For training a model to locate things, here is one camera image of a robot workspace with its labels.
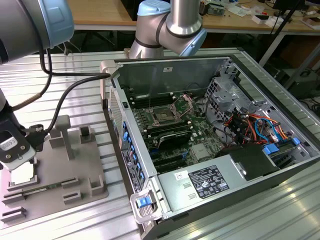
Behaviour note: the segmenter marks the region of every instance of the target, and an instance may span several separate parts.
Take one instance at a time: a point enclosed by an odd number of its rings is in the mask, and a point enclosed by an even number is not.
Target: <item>desk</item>
[[[76,30],[96,31],[135,31],[136,22],[132,21],[121,0],[67,0],[75,23]],[[275,10],[264,3],[253,0],[247,5],[253,7],[260,5],[265,11],[273,16]],[[263,66],[277,46],[286,35],[319,35],[306,26],[300,20],[302,17],[293,16],[291,23],[288,23],[282,32],[277,36],[268,51],[260,61]],[[203,27],[209,33],[236,33],[236,34],[269,34],[271,27],[265,24],[256,24],[251,16],[240,17],[232,12],[226,11],[225,16],[203,16]]]

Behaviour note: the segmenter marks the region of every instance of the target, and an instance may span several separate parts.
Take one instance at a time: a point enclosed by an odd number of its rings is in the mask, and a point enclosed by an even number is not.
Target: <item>handle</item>
[[[140,210],[147,208],[148,206],[138,208],[136,201],[140,198],[149,196],[151,198],[152,203],[155,205],[155,211],[150,212],[149,214],[142,216]],[[138,224],[143,224],[148,221],[158,220],[162,217],[162,208],[160,203],[155,198],[155,195],[151,189],[151,186],[147,186],[144,190],[134,193],[130,196],[130,204],[133,210],[134,219]]]

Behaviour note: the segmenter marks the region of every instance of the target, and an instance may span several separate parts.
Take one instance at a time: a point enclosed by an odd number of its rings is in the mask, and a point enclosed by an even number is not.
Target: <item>light blue robot arm cap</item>
[[[74,35],[75,24],[67,0],[38,0],[49,36],[50,47],[64,43]]]
[[[180,57],[193,56],[204,43],[207,36],[207,31],[202,28],[201,31],[194,37],[193,41],[180,53]]]
[[[160,0],[145,0],[140,3],[138,16],[160,15],[170,12],[170,3]]]

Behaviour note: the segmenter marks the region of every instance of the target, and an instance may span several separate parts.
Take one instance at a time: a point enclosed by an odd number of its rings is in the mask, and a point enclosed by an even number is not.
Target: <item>aluminum profile table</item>
[[[320,138],[320,122],[308,117],[303,105],[280,89],[263,68],[237,48],[202,49],[197,54],[234,54],[279,98],[297,118]],[[53,55],[55,72],[97,72],[102,60],[122,59],[122,52]],[[48,92],[35,103],[16,112],[26,127],[48,126],[62,92],[79,77],[54,77]],[[254,99],[255,89],[242,85]],[[0,88],[11,105],[39,92],[46,75],[36,55],[0,66]],[[0,231],[6,239],[104,239],[138,240],[139,229],[129,204],[111,138],[100,105],[100,82],[89,82],[67,96],[60,114],[70,115],[71,126],[90,124],[98,142],[109,196],[95,202],[41,217]],[[200,219],[164,236],[163,240],[195,239],[319,239],[320,164],[317,163],[280,186],[262,192],[234,206]]]

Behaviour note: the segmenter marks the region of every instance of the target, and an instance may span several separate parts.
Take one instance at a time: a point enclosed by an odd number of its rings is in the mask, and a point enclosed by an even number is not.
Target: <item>power supply label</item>
[[[189,178],[201,199],[206,199],[229,189],[226,180],[216,165],[190,172]]]

